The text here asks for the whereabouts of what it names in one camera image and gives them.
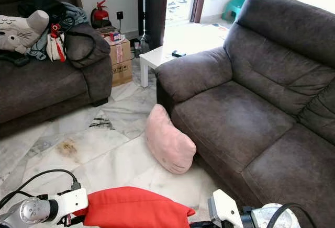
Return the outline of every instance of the gray plush toy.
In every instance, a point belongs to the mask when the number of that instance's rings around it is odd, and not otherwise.
[[[26,53],[44,32],[49,16],[42,10],[27,19],[0,15],[0,49]]]

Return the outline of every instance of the pink cushion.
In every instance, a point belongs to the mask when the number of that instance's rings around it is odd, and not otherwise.
[[[196,152],[194,142],[173,126],[167,111],[156,104],[147,119],[146,138],[149,150],[168,171],[188,171]]]

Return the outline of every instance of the electrical outlet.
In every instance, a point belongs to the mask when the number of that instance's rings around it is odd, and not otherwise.
[[[116,18],[118,20],[123,19],[124,18],[124,12],[123,11],[116,12]]]

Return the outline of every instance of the red cloth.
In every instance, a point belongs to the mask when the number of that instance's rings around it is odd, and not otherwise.
[[[121,187],[88,195],[84,225],[102,228],[189,228],[187,217],[195,211],[159,194]]]

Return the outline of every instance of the red fire extinguisher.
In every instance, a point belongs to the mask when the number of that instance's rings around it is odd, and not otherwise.
[[[93,28],[111,26],[108,12],[103,10],[103,7],[106,7],[102,5],[104,2],[106,2],[106,0],[97,2],[97,7],[91,12],[91,24]]]

